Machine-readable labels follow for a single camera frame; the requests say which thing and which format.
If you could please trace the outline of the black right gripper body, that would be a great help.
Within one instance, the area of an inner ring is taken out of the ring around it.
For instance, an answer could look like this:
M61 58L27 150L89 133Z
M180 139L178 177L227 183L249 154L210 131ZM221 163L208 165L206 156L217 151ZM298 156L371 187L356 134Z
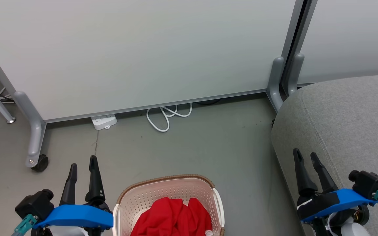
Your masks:
M312 195L310 197L298 197L297 215L301 221L311 221L316 217L329 216L338 212L335 208L340 203L339 191L327 194Z

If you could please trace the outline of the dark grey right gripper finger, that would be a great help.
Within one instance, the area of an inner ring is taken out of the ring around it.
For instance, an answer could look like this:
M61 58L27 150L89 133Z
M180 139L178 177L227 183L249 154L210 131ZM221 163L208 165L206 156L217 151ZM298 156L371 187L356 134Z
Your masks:
M322 194L337 191L339 188L335 184L333 178L330 176L326 167L318 158L317 154L315 152L312 152L310 154L310 158L312 160L313 167L319 176L320 184L322 187Z
M297 180L298 193L301 197L311 197L318 190L311 180L304 165L304 158L298 148L293 149L294 167Z

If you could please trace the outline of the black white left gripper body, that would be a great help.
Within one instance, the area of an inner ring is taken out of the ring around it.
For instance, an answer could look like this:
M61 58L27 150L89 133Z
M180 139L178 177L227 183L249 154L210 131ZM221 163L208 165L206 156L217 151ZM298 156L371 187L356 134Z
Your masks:
M85 201L83 204L76 204L75 205L90 205ZM106 203L101 205L90 205L95 208L101 209L103 211L109 212L109 206ZM97 228L89 228L89 227L76 227L76 226L45 226L45 227L38 227L32 228L31 236L102 236L102 233L108 229L100 229Z

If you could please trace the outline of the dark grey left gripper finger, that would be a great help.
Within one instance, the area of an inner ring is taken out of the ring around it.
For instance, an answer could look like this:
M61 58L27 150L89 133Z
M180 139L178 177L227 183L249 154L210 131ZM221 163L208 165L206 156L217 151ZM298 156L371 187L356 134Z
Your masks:
M59 205L75 205L75 184L77 182L77 176L77 164L72 163Z
M85 201L90 205L101 205L105 203L105 194L98 160L95 155L90 156L89 171L89 191L85 196Z

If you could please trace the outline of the red shorts with white stripe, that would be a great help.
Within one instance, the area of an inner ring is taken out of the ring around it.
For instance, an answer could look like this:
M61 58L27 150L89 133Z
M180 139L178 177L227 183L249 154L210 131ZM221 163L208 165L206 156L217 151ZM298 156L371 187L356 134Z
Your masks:
M130 236L213 236L210 214L196 198L156 200L142 213Z

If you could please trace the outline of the grey fabric sofa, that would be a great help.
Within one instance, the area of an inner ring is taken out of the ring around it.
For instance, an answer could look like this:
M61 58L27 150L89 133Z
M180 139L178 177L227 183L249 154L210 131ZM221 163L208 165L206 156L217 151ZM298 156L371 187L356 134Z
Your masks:
M378 76L336 79L298 89L279 109L271 141L296 211L293 149L303 155L321 191L310 154L316 153L339 188L352 188L353 170L378 174Z

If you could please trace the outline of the black caster wheel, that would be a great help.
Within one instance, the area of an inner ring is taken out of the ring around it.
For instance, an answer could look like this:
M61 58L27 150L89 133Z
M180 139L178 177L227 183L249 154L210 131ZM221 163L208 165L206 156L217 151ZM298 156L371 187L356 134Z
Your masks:
M48 164L49 164L48 157L45 154L41 154L38 158L37 164L31 167L30 169L32 169L33 171L37 173L42 173L48 167Z

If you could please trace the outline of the white power strip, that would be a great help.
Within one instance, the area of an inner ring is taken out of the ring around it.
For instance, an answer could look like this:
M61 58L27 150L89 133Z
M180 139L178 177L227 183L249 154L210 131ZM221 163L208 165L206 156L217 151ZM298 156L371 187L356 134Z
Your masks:
M96 130L110 129L111 126L117 123L117 119L114 114L94 116L94 117L91 117L91 120Z

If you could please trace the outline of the grey partition foot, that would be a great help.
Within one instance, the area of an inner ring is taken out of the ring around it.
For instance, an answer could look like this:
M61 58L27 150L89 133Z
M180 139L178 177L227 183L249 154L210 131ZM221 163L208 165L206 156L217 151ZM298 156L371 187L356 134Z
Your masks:
M298 79L304 59L305 56L302 53L299 53L295 55L291 61L285 80L285 92L288 96L291 96L298 90Z
M25 164L28 168L31 168L37 164L38 158L41 155L46 123L25 92L16 91L13 97L15 103L30 123L30 143Z
M278 113L283 104L282 96L280 93L280 81L284 70L284 58L282 56L273 60L272 68L267 84L266 94L269 98L274 110Z

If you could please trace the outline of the beige plastic laundry basket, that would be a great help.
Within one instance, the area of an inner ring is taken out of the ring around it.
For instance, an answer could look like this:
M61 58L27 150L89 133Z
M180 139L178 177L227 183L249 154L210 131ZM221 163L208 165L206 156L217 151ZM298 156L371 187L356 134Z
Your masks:
M130 236L138 218L161 198L198 199L212 221L212 236L224 236L225 215L219 192L210 179L197 174L165 176L130 185L122 191L113 210L113 236Z

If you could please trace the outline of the white partition panel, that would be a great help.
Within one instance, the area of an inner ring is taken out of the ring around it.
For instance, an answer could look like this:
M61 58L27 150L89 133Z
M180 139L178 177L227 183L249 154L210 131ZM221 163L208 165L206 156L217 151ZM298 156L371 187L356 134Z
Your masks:
M267 88L296 0L0 0L0 72L48 122Z
M317 0L299 84L378 75L378 0Z

